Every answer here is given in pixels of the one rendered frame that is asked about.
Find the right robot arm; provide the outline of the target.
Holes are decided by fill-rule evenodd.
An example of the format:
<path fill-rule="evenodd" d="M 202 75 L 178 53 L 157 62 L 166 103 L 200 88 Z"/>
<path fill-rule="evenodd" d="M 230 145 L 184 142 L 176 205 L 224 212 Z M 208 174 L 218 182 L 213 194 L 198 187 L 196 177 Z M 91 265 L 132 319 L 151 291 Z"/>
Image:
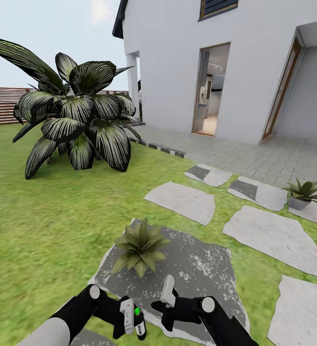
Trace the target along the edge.
<path fill-rule="evenodd" d="M 216 346 L 260 346 L 243 324 L 233 316 L 230 319 L 213 297 L 179 297 L 173 288 L 174 278 L 166 278 L 160 300 L 151 307 L 163 313 L 161 323 L 172 331 L 174 321 L 203 323 Z"/>

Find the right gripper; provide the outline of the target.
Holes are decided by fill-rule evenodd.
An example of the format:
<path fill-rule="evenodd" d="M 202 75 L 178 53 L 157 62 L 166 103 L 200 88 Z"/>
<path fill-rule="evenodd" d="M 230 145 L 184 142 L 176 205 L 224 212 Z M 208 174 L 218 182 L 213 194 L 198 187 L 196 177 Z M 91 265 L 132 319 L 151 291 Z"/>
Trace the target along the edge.
<path fill-rule="evenodd" d="M 165 303 L 161 301 L 153 302 L 151 307 L 159 312 L 163 313 L 161 323 L 165 326 L 167 331 L 172 331 L 174 321 L 185 321 L 185 313 L 184 313 L 184 305 L 185 305 L 185 297 L 179 297 L 178 293 L 175 289 L 172 289 L 172 294 L 176 297 L 174 307 L 165 307 Z"/>

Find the insectifuge atomizer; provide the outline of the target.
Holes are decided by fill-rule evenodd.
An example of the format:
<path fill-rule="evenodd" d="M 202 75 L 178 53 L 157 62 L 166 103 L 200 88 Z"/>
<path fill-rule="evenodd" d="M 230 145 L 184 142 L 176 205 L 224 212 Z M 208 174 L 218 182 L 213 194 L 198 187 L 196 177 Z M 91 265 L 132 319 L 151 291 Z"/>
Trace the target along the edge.
<path fill-rule="evenodd" d="M 134 321 L 137 323 L 135 326 L 137 337 L 143 341 L 146 338 L 146 324 L 144 314 L 139 308 L 134 309 Z"/>

